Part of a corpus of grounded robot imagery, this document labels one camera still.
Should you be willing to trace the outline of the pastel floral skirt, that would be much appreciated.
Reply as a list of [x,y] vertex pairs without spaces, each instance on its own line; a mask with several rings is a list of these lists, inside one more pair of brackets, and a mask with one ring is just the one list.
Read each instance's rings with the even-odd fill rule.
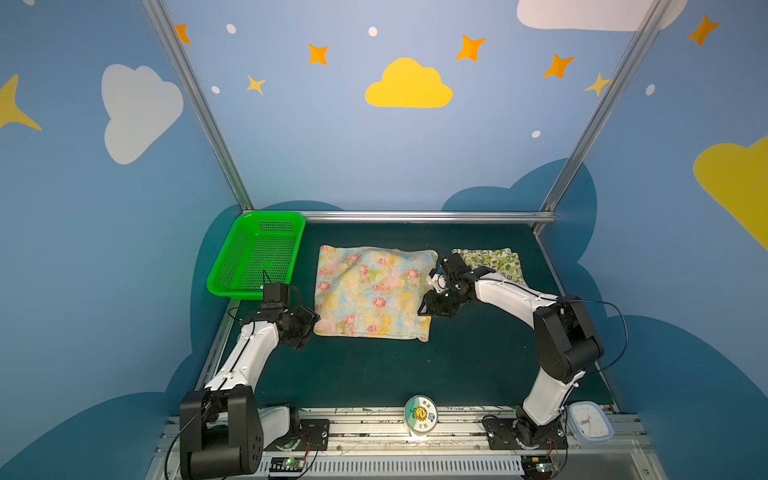
[[418,310],[431,289],[428,274],[436,261],[432,250],[321,246],[314,333],[426,342],[431,317]]

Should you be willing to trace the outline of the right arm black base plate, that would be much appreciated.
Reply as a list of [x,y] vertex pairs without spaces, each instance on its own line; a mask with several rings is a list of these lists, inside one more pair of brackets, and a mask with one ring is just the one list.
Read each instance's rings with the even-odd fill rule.
[[568,448],[564,427],[559,420],[536,425],[527,417],[499,418],[487,415],[480,421],[491,450],[537,450]]

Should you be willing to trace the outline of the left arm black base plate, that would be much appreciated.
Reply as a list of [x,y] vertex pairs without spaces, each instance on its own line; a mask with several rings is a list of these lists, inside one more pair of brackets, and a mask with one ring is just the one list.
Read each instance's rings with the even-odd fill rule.
[[264,425],[264,433],[269,444],[265,452],[298,452],[309,448],[311,451],[326,451],[330,437],[328,419],[281,420]]

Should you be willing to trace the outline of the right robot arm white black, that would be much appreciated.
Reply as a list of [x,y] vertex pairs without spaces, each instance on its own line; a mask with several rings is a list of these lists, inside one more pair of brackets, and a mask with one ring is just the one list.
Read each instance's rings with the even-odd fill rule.
[[489,267],[469,267],[460,254],[440,256],[429,273],[420,316],[453,318],[471,301],[494,306],[528,325],[535,336],[539,371],[516,413],[513,432],[533,449],[557,433],[566,400],[604,344],[587,306],[575,295],[555,296],[521,286]]

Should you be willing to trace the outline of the lemon print skirt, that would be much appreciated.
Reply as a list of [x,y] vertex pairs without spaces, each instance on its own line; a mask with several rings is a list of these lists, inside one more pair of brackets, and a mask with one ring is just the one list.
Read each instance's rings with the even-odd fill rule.
[[520,258],[510,248],[499,250],[453,249],[452,252],[459,254],[465,264],[473,270],[486,267],[515,284],[527,287]]

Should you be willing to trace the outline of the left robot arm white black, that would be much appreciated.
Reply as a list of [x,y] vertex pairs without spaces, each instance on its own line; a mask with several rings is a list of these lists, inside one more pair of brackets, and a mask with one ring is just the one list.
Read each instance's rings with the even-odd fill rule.
[[318,320],[313,310],[291,303],[290,285],[264,285],[259,308],[242,320],[238,340],[218,373],[181,401],[180,428],[172,444],[179,448],[183,479],[254,474],[265,449],[274,443],[311,448],[298,409],[260,408],[255,387],[271,353],[281,344],[302,349]]

